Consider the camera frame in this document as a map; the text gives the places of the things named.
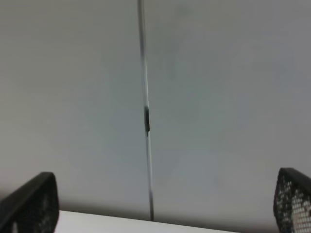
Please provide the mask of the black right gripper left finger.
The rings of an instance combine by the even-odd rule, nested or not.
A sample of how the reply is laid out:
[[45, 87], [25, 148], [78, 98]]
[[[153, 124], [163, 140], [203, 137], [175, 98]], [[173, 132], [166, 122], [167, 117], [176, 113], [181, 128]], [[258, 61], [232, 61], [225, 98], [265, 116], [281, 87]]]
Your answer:
[[41, 172], [0, 201], [0, 231], [53, 233], [59, 212], [56, 177]]

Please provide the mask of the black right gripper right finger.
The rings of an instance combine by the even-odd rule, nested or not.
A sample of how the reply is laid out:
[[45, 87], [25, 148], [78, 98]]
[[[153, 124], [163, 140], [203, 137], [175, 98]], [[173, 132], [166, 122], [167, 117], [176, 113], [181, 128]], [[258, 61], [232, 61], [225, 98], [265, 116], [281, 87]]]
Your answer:
[[311, 231], [311, 179], [298, 170], [279, 170], [273, 211], [281, 233]]

